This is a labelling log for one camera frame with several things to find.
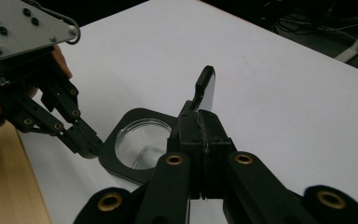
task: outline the clear lens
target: clear lens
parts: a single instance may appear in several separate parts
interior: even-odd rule
[[[117,134],[116,155],[126,166],[145,170],[156,166],[167,151],[171,127],[159,119],[139,119]]]

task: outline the lens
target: lens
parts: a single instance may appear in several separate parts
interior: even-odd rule
[[[167,151],[171,127],[159,119],[139,119],[117,134],[116,155],[126,166],[145,170],[156,166]]]

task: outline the white table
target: white table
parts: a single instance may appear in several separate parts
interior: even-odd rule
[[[135,107],[177,116],[212,65],[213,112],[238,150],[297,193],[323,184],[358,201],[357,69],[198,1],[152,0],[82,32],[62,50],[82,118],[103,140]],[[135,189],[58,138],[21,138],[55,223],[73,222],[101,189]],[[193,202],[192,223],[225,223],[221,205]]]

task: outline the wooden plank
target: wooden plank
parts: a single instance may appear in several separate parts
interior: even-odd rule
[[[19,134],[0,128],[0,224],[51,223]]]

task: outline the wooden edge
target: wooden edge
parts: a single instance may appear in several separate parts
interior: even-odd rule
[[[0,224],[52,223],[22,141],[12,124],[0,127]]]

